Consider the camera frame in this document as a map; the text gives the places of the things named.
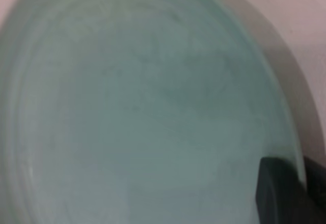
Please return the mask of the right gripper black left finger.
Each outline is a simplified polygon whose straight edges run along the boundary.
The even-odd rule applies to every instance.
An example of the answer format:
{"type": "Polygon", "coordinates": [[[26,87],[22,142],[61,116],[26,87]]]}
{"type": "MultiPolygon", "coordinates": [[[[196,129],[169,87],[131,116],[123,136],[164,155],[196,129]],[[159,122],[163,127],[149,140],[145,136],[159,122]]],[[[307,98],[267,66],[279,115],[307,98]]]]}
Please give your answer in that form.
{"type": "Polygon", "coordinates": [[[260,223],[307,223],[307,196],[296,170],[285,160],[260,160],[256,189],[260,223]]]}

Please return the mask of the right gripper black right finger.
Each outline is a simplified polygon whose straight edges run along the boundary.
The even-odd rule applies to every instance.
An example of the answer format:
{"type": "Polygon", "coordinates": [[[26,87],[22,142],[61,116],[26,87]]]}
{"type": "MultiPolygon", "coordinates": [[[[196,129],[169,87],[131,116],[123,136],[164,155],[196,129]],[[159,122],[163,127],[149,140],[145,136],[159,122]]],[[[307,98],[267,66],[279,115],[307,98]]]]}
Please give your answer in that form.
{"type": "Polygon", "coordinates": [[[318,223],[325,223],[325,167],[305,157],[307,193],[314,203],[318,223]]]}

